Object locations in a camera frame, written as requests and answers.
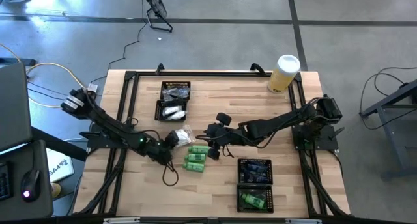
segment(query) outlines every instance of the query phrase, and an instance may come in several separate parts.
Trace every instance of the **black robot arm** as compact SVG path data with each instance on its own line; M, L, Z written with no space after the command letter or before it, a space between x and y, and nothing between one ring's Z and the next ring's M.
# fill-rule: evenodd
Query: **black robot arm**
M324 96L314 98L305 106L273 119L239 123L237 129L225 127L230 125L231 117L225 113L218 113L216 120L220 122L209 124L204 131L206 135L197 138L208 142L212 147L208 156L218 160L220 147L228 144L259 147L259 143L273 136L278 130L300 123L304 123L301 127L304 140L311 141L320 136L324 126L339 122L341 117L342 114L334 99Z
M135 132L127 124L123 124L109 116L93 100L95 93L79 89L72 90L61 104L62 109L77 119L89 119L97 124L102 131L100 137L105 137L134 152L148 156L161 165L167 165L172 159L171 149L177 144L170 134L165 140L155 139L145 132Z

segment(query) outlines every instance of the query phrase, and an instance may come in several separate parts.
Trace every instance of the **wooden table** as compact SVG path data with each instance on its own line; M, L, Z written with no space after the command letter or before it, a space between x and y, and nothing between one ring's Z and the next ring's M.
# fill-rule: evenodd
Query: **wooden table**
M101 107L116 117L125 70L110 70ZM317 72L302 72L306 100L322 96ZM191 99L184 123L154 120L155 105L160 96L161 81L191 81ZM136 130L157 130L165 137L183 124L191 126L194 135L202 134L207 125L216 121L219 112L232 116L230 127L254 119L270 119L291 110L288 92L273 94L267 90L266 77L140 77L134 117L139 120ZM130 97L126 98L123 120L126 119ZM164 217L308 217L306 198L298 152L293 148L290 129L279 131L264 149L229 147L235 158L221 156L218 161L208 159L204 173L184 170L186 148L173 153L173 163L179 182L167 187L162 182L164 166L128 151L121 185L118 216ZM99 149L87 158L74 211L79 211L93 198L102 185L108 149ZM237 159L262 158L272 160L274 173L274 213L245 214L236 209ZM331 153L318 151L317 158L323 186L339 207L349 213L345 188L338 161ZM167 183L175 179L165 176ZM113 185L109 189L106 208L110 206ZM316 210L317 193L312 188Z

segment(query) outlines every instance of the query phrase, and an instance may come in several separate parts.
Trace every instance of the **computer mouse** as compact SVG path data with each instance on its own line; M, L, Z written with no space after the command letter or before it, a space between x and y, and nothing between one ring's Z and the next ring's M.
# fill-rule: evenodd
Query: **computer mouse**
M32 169L27 171L20 183L20 194L26 202L35 201L40 195L40 171Z

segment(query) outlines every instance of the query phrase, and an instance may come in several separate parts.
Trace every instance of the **black box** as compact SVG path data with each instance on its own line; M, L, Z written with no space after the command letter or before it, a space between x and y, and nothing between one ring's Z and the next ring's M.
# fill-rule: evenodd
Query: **black box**
M242 194L250 194L258 199L264 200L263 208L256 208L242 198ZM269 185L246 185L237 186L237 212L250 213L274 213L274 198L272 196L272 187Z
M237 160L237 212L273 213L274 202L272 186L272 161L264 159L238 159ZM242 198L242 194L249 194L264 201L263 208L257 208Z
M169 121L169 122L182 122L185 121L185 118L187 116L187 114L185 114L185 116L183 116L181 119L179 120L167 120L166 118L169 117L168 116L163 116L163 110L166 107L175 107L175 106L181 106L183 111L187 110L187 102L186 101L179 101L179 100L175 100L175 101L162 101L162 100L158 100L156 101L156 109L155 109L155 120L165 120L165 121Z
M164 100L164 94L162 91L165 89L173 88L173 87L188 87L190 91L188 92L188 97L186 99L179 99L179 100L190 100L191 96L191 81L163 81L161 84L161 93L160 93L160 100Z

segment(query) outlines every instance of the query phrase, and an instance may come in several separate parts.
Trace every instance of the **concrete floor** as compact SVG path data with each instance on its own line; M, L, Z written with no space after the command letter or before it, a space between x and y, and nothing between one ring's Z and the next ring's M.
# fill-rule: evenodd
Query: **concrete floor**
M416 21L415 0L295 0L298 19L326 21ZM288 0L164 0L169 18L291 20ZM13 21L11 14L37 14L30 21ZM141 18L141 0L32 0L26 5L0 4L0 42L20 57L57 62L71 68L84 83L104 76L108 62L121 58L125 44L136 39L142 23L50 22L47 17L92 16ZM111 68L247 70L256 62L273 68L283 54L297 55L292 25L248 23L175 23L172 34L146 27L141 42L129 46L126 59ZM344 118L338 136L345 187L352 214L358 217L415 222L417 177L383 182L380 174L397 168L382 130L365 129L358 116L365 80L388 66L416 66L416 27L300 26L308 70L318 71L323 91L335 97ZM0 50L0 57L9 56ZM417 71L393 71L412 81ZM34 82L59 92L78 88L61 69L43 67ZM395 80L381 77L381 89L392 92ZM39 101L59 104L31 93ZM372 85L364 106L382 95ZM61 139L78 137L89 122L59 110L31 104L33 125ZM379 125L370 118L369 125ZM68 182L74 187L78 174ZM72 196L54 202L55 215L64 215Z

